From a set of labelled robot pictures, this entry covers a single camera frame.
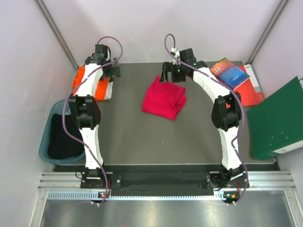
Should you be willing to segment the orange t shirt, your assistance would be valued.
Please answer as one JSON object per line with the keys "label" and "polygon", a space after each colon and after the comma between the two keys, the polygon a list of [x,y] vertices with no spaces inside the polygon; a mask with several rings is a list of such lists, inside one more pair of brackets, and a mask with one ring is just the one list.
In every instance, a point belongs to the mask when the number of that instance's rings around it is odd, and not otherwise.
{"label": "orange t shirt", "polygon": [[[82,82],[84,73],[85,73],[85,67],[84,66],[79,67],[77,74],[73,80],[73,84],[71,87],[72,89],[74,89],[76,86],[78,86]],[[106,96],[106,89],[107,89],[109,79],[110,78],[104,78],[98,82],[97,89],[96,89],[96,92],[94,95],[94,98],[96,101],[105,101],[106,100],[105,96]]]}

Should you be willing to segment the red t shirt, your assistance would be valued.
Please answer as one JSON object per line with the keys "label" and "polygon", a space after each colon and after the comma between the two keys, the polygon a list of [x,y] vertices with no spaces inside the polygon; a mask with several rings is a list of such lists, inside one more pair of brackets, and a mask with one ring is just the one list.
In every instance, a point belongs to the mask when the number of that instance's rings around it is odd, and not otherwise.
{"label": "red t shirt", "polygon": [[186,89],[171,82],[160,82],[157,76],[147,89],[142,111],[175,120],[187,102]]}

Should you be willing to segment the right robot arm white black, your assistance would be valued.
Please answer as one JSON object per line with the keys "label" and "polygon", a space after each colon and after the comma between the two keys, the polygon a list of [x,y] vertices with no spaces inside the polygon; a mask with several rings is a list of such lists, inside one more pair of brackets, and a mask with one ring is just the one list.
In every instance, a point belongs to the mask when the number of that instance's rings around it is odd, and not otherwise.
{"label": "right robot arm white black", "polygon": [[241,107],[234,95],[220,83],[208,67],[192,70],[184,65],[164,62],[160,82],[184,82],[192,78],[211,98],[213,109],[211,120],[218,129],[222,145],[222,169],[218,175],[209,176],[208,185],[218,191],[224,187],[234,186],[243,176],[243,164],[239,158],[237,134],[242,118]]}

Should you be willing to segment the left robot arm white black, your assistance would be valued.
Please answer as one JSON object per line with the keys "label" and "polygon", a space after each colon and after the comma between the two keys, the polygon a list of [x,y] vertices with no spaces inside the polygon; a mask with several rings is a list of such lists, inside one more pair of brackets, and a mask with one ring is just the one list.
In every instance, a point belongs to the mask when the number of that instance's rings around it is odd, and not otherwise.
{"label": "left robot arm white black", "polygon": [[104,160],[100,152],[98,130],[101,122],[101,112],[95,100],[95,93],[101,79],[110,81],[120,77],[118,58],[110,60],[102,54],[88,57],[81,72],[82,78],[65,101],[69,106],[71,116],[79,129],[81,139],[66,132],[73,140],[84,146],[86,163],[82,180],[92,182],[96,187],[108,189],[108,178],[103,168]]}

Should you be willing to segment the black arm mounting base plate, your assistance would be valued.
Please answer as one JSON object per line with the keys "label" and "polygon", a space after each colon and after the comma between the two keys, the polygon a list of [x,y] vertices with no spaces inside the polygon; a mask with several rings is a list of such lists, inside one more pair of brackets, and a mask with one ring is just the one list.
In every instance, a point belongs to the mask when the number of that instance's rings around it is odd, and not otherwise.
{"label": "black arm mounting base plate", "polygon": [[108,188],[112,196],[204,196],[218,189],[244,189],[249,183],[243,169],[222,165],[106,165],[93,176],[81,170],[82,189]]}

